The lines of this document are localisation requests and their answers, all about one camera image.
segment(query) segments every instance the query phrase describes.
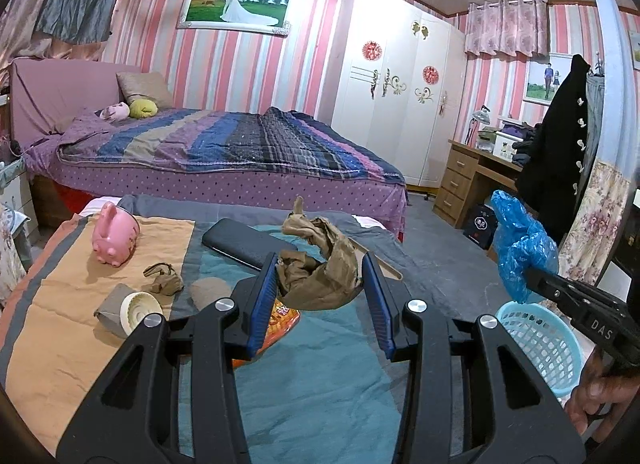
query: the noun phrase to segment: blue plastic bag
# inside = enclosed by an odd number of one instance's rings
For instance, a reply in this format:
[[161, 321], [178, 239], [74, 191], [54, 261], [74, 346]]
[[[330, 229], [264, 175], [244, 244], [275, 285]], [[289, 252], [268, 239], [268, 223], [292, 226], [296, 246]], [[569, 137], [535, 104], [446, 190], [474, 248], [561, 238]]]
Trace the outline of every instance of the blue plastic bag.
[[558, 274], [558, 247], [539, 221], [520, 201], [504, 191], [494, 191], [491, 204], [498, 218], [494, 250], [498, 274], [507, 292], [518, 303], [537, 303], [544, 298], [527, 288], [524, 270], [536, 267]]

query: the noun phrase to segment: red fabric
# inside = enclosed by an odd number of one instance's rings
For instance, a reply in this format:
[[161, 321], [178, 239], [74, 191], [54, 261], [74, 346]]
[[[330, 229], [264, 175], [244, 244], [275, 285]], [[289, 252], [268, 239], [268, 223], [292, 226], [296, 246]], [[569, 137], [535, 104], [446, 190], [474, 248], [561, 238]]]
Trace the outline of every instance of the red fabric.
[[66, 208], [72, 213], [79, 213], [84, 207], [91, 202], [94, 197], [89, 193], [79, 189], [72, 189], [53, 181], [58, 195], [64, 202]]

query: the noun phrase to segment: plush toy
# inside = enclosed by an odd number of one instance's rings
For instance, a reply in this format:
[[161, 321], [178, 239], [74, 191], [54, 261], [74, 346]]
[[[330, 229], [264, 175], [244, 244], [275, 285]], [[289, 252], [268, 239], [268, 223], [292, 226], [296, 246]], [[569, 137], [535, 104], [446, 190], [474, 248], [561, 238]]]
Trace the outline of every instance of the plush toy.
[[117, 123], [117, 121], [124, 121], [129, 116], [129, 107], [126, 102], [119, 102], [118, 104], [112, 104], [107, 106], [100, 112], [100, 118], [104, 121], [110, 121], [111, 123]]
[[137, 98], [129, 105], [129, 115], [134, 119], [153, 117], [156, 113], [158, 113], [158, 107], [148, 98]]

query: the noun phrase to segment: striped quilt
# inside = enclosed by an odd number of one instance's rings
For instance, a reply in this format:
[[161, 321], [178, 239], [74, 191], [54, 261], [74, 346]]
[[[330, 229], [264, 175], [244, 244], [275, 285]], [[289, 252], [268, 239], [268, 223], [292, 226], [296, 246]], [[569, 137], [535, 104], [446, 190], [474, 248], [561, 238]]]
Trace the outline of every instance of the striped quilt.
[[267, 171], [404, 185], [400, 172], [369, 150], [307, 114], [278, 108], [264, 114], [174, 108], [114, 124], [87, 113], [62, 136], [58, 156], [94, 167]]

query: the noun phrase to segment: beige round object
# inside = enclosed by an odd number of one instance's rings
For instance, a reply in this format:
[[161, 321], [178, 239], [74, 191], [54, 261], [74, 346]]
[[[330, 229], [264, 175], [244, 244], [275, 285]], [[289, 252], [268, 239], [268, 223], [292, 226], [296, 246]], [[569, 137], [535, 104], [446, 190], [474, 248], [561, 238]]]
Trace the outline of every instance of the beige round object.
[[133, 292], [120, 305], [120, 324], [128, 336], [148, 314], [162, 314], [158, 300], [148, 292]]
[[231, 287], [221, 278], [201, 278], [190, 285], [189, 294], [196, 309], [200, 311], [220, 298], [231, 296]]

